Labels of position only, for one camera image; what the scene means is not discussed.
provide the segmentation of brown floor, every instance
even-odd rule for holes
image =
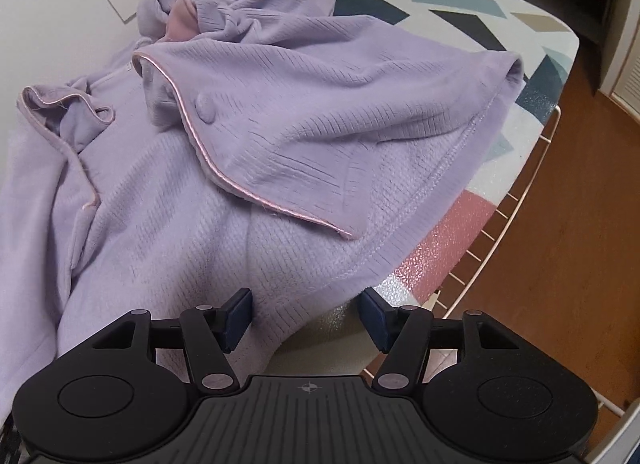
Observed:
[[[593,95],[597,62],[581,47],[538,177],[454,317],[486,311],[625,407],[640,397],[640,126]]]

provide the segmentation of geometric patterned tablecloth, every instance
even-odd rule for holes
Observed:
[[[370,14],[470,52],[510,50],[524,60],[527,84],[484,163],[440,223],[378,287],[392,304],[423,304],[480,234],[522,170],[558,104],[578,37],[524,0],[336,0],[335,16],[353,14]]]

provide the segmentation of purple fabric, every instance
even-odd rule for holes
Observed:
[[[254,321],[229,361],[241,379],[260,371],[424,238],[522,86],[515,54],[332,18],[331,0],[191,0],[200,34],[159,41],[175,1],[138,10],[142,77],[120,54],[18,100],[0,418],[25,379],[121,314],[175,317],[239,287]],[[183,370],[174,353],[159,361]]]

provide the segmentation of textured fabric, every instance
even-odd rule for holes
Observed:
[[[229,360],[241,380],[261,370],[291,333],[378,284],[424,238],[522,84],[516,55],[328,18],[328,0],[183,0],[200,34],[158,41],[175,1],[141,4],[142,78],[123,52],[105,71],[18,99],[0,196],[0,418],[25,379],[127,311],[175,317],[244,286],[254,320]],[[307,152],[328,170],[316,180],[284,162],[264,171],[274,155],[300,163]],[[358,213],[324,211],[354,218],[341,224],[352,240],[255,203],[305,210],[333,198],[322,194],[331,178]],[[159,361],[179,372],[173,355]]]

